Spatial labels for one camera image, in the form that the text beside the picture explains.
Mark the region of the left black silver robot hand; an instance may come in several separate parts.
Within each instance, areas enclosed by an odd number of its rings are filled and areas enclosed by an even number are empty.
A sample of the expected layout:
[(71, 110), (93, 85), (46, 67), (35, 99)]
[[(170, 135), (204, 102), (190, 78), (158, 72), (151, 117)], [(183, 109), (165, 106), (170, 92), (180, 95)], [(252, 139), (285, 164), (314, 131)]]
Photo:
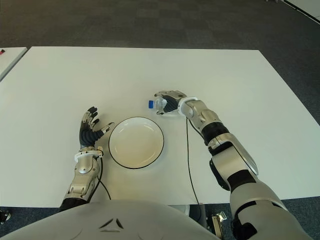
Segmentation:
[(98, 108), (95, 106), (90, 107), (83, 115), (80, 128), (79, 128), (79, 143), (80, 148), (94, 147), (96, 141), (104, 136), (111, 130), (114, 122), (110, 122), (107, 125), (97, 128), (97, 124), (100, 122), (98, 118)]

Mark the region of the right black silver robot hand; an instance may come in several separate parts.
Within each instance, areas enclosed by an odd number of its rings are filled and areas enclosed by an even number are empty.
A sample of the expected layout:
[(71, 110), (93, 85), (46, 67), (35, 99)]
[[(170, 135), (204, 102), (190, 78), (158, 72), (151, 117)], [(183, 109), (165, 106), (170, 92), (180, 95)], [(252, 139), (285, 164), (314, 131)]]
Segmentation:
[(180, 100), (187, 95), (178, 90), (162, 90), (155, 93), (154, 97), (156, 114), (161, 116), (177, 110)]

